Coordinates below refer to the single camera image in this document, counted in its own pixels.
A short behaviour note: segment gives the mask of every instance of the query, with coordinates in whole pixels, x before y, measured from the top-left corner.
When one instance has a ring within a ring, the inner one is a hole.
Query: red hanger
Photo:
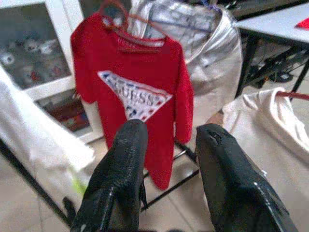
[[[290,98],[298,98],[309,101],[309,95],[308,94],[301,94],[301,93],[295,93],[295,92],[277,92],[276,96],[280,97],[290,97]]]
[[[129,35],[126,30],[128,28],[128,18],[134,18],[138,21],[141,21],[143,23],[146,23],[148,25],[150,25],[151,27],[155,28],[157,31],[159,31],[160,33],[162,33],[165,36],[168,36],[163,30],[162,28],[160,28],[159,26],[157,26],[156,24],[153,24],[151,21],[149,20],[145,20],[143,18],[141,18],[138,15],[135,14],[128,14],[128,12],[126,11],[125,7],[123,6],[123,4],[121,4],[119,1],[117,0],[104,0],[101,4],[99,13],[102,17],[104,17],[104,9],[109,6],[109,5],[113,5],[116,6],[117,8],[120,9],[120,11],[123,13],[124,15],[124,23],[121,26],[116,26],[112,21],[110,25],[106,25],[105,23],[103,23],[103,26],[106,29],[112,29],[114,30],[119,36],[123,37],[124,39],[131,41],[135,44],[139,44],[139,45],[144,45],[146,43],[155,43],[155,40],[147,40],[147,39],[142,39],[142,38],[137,38],[134,37],[133,35]],[[158,40],[158,42],[161,43],[165,43],[164,40]],[[145,49],[132,49],[132,48],[123,48],[123,47],[119,47],[118,50],[122,51],[122,52],[130,52],[130,53],[157,53],[160,50],[158,49],[158,47],[161,46],[154,46],[154,47],[150,47],[145,45]]]

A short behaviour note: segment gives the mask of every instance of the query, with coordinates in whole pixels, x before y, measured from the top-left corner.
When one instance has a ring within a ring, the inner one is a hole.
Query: sleeve
[[[75,70],[76,91],[87,103],[95,101],[91,70],[89,69],[84,52],[84,24],[80,24],[71,35],[71,47]]]
[[[187,66],[183,59],[181,49],[179,64],[179,81],[176,90],[176,140],[180,143],[187,143],[191,139],[193,120],[193,89]]]

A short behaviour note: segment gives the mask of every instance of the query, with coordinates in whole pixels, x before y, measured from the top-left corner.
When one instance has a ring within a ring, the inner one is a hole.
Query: white cloth
[[[309,138],[283,88],[243,95],[223,108],[223,127],[261,169],[300,232],[309,228]]]
[[[83,168],[93,162],[94,151],[36,106],[1,66],[0,109],[0,138],[43,188],[53,186],[78,208],[82,195],[75,181],[87,185]]]
[[[235,20],[221,12],[175,0],[133,0],[132,14],[159,23],[163,31],[179,41],[194,88],[193,127],[206,123],[224,105],[233,101],[241,73],[242,51]],[[128,32],[138,37],[160,37],[156,29],[138,20],[129,21]],[[209,32],[197,31],[196,27]],[[187,144],[195,148],[196,130]]]

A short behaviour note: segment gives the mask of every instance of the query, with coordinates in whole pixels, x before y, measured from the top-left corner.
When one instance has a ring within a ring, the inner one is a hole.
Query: red t-shirt
[[[71,36],[76,88],[86,102],[98,102],[108,147],[125,121],[138,118],[146,123],[145,168],[154,183],[166,189],[172,170],[174,122],[177,141],[186,143],[191,137],[193,90],[177,41],[133,38],[139,43],[105,29],[99,13],[85,19]],[[149,50],[143,43],[162,45],[156,53],[119,49]]]

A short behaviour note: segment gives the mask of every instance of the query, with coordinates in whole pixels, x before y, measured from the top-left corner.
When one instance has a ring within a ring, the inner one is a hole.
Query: triangle logo
[[[111,71],[100,71],[98,76],[121,100],[127,120],[145,122],[172,98],[164,90],[125,79]]]

